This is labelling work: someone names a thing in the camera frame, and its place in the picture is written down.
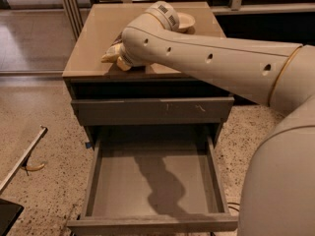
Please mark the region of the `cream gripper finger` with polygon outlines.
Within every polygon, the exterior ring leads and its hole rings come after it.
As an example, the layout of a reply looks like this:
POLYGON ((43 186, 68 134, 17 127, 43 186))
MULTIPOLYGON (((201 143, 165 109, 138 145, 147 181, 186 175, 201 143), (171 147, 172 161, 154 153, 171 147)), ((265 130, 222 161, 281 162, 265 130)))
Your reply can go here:
POLYGON ((116 64, 122 71, 129 71, 131 69, 131 66, 126 64, 121 57, 117 58, 116 64))

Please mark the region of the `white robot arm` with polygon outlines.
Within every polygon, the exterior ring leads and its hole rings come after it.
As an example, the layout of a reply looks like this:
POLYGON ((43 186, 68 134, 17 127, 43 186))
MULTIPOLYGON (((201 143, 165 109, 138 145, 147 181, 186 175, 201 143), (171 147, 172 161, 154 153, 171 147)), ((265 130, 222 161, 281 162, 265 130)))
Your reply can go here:
POLYGON ((315 59, 310 45, 182 34, 156 2, 122 31, 129 66, 159 63, 280 112, 245 176, 238 236, 315 236, 315 59))

